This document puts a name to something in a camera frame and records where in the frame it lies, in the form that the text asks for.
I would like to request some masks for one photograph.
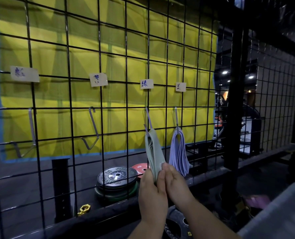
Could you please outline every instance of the paper label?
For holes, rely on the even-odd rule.
[[[108,77],[105,73],[89,74],[91,87],[108,85]]]
[[[16,81],[39,82],[38,70],[34,68],[11,66],[10,76]]]
[[[186,83],[185,82],[176,82],[175,90],[179,92],[186,91]]]
[[[140,80],[140,89],[153,89],[153,79]]]

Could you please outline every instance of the yellow hanging organizer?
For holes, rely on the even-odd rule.
[[[54,108],[37,110],[37,132],[39,155],[41,160],[71,157],[72,139],[70,123],[70,97],[67,59],[67,41],[64,0],[28,0],[29,30],[31,38],[32,66],[38,70],[40,83],[34,83],[35,106]],[[170,16],[184,21],[184,6],[171,1]],[[129,151],[144,149],[144,126],[146,123],[145,107],[147,90],[140,89],[140,79],[148,75],[148,11],[136,4],[147,7],[146,0],[127,0],[127,100],[128,100],[128,148]],[[126,151],[126,59],[125,59],[125,1],[99,0],[101,68],[107,74],[109,84],[102,87],[102,112],[93,113],[99,134],[103,135],[104,152],[117,153]],[[167,13],[167,0],[150,0],[150,8]],[[90,106],[100,107],[100,87],[91,87],[89,74],[99,73],[99,37],[98,37],[98,1],[67,0],[69,59],[71,76],[72,123],[75,155],[99,155],[102,152],[101,137],[95,146],[88,150],[81,136],[95,134],[89,116]],[[154,89],[149,91],[150,116],[162,146],[165,146],[165,113],[167,109],[167,127],[175,127],[173,108],[166,108],[166,61],[167,61],[167,17],[157,12],[149,12],[149,78],[154,81]],[[187,24],[198,26],[198,15],[187,12]],[[213,113],[215,105],[213,71],[216,55],[218,26],[216,22],[201,16],[199,48],[198,89],[187,88],[183,93],[183,132],[185,142],[211,140],[213,137]],[[27,41],[26,12],[24,0],[0,0],[0,71],[10,71],[10,66],[29,67],[29,48]],[[187,87],[196,87],[198,28],[186,25],[184,82]],[[175,91],[176,82],[182,82],[184,23],[169,18],[168,46],[168,85],[167,106],[177,106],[181,117],[182,93]],[[194,134],[195,108],[198,106],[196,134]],[[28,108],[33,106],[31,84],[16,82],[10,74],[0,73],[0,107],[27,108],[0,110],[0,143],[10,141],[30,141],[19,143],[21,151],[32,145]],[[174,128],[167,128],[166,145],[171,144]],[[96,137],[86,137],[88,144]],[[0,157],[5,162],[36,160],[36,148],[23,158],[18,158],[13,144],[0,145]]]

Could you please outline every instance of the person's left hand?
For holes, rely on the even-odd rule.
[[[151,230],[155,230],[158,235],[162,235],[169,208],[165,189],[165,171],[159,172],[156,186],[151,169],[145,171],[140,182],[139,207],[141,222]]]

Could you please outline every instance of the forearm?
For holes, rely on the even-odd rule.
[[[222,238],[239,239],[236,233],[215,217],[205,206],[196,199],[183,209],[192,236],[195,239]]]
[[[141,221],[134,231],[131,233],[128,239],[150,239],[150,238],[155,238],[155,239],[161,239],[162,234],[163,234],[163,229],[150,226],[146,224],[144,221]]]

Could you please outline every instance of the pink object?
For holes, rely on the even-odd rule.
[[[250,207],[265,209],[270,203],[270,199],[267,195],[251,195],[245,199],[246,203]]]

